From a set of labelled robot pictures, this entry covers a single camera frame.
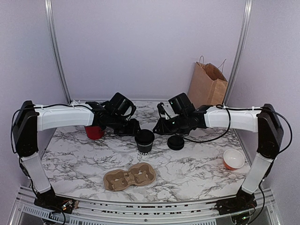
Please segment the black plastic cup lid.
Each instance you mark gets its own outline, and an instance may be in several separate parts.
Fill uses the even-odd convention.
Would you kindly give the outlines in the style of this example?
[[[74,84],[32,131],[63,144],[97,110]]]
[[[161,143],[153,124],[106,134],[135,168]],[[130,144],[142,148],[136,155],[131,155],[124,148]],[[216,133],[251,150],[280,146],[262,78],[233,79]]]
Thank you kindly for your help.
[[[141,129],[135,135],[135,141],[140,145],[149,145],[153,143],[154,139],[155,139],[154,133],[148,129]]]

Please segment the black paper coffee cup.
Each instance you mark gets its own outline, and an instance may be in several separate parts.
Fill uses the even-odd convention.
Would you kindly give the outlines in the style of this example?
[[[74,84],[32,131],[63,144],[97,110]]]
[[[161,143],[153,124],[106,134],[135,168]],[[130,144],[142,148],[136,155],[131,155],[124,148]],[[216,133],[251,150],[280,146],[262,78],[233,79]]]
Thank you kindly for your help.
[[[136,145],[137,145],[138,154],[142,156],[146,156],[151,153],[153,143],[152,142],[150,144],[137,143]]]

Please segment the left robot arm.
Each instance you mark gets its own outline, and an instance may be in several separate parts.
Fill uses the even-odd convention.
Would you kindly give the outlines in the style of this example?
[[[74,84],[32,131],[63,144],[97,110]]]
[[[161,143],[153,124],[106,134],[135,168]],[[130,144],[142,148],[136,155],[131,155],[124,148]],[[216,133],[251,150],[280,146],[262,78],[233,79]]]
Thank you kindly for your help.
[[[132,118],[135,111],[136,106],[127,98],[116,104],[73,101],[68,105],[35,105],[30,100],[24,101],[13,114],[10,139],[21,169],[36,190],[35,204],[63,211],[69,208],[65,206],[69,199],[56,195],[41,163],[56,129],[99,127],[110,128],[118,136],[134,136],[139,129],[139,122]]]

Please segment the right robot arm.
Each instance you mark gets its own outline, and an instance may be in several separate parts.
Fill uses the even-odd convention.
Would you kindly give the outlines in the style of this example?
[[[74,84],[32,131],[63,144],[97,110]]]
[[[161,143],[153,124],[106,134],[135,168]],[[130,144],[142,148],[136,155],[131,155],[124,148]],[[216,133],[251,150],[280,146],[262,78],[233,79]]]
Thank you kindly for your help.
[[[202,105],[194,108],[191,103],[170,102],[157,105],[159,120],[153,129],[158,135],[169,135],[167,145],[181,150],[192,130],[206,128],[234,129],[251,159],[250,170],[235,197],[221,200],[219,208],[242,210],[254,202],[255,191],[269,175],[278,155],[285,152],[293,140],[289,121],[276,112],[271,104],[261,107],[232,108],[225,105]]]

